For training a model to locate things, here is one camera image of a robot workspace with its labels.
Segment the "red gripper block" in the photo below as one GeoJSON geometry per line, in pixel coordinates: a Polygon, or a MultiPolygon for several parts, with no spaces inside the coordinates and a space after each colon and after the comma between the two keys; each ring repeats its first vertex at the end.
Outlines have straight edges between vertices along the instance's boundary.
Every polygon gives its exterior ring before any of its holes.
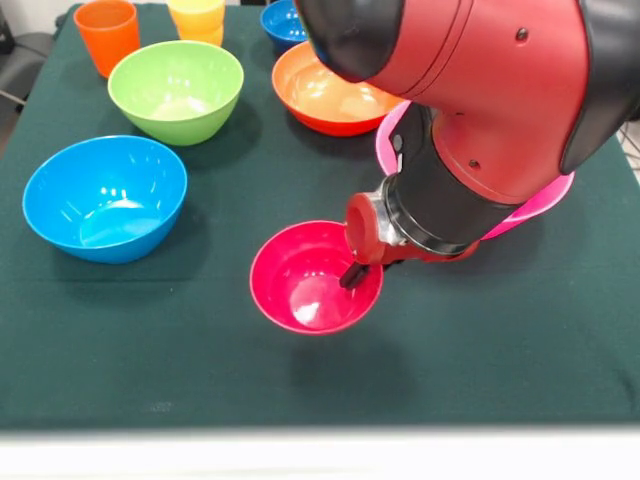
{"type": "Polygon", "coordinates": [[[346,207],[346,239],[355,261],[339,279],[346,290],[356,288],[367,276],[369,265],[389,269],[405,260],[425,263],[448,263],[464,260],[475,253],[477,241],[458,255],[440,255],[417,247],[402,237],[391,223],[382,194],[356,193],[346,207]]]}

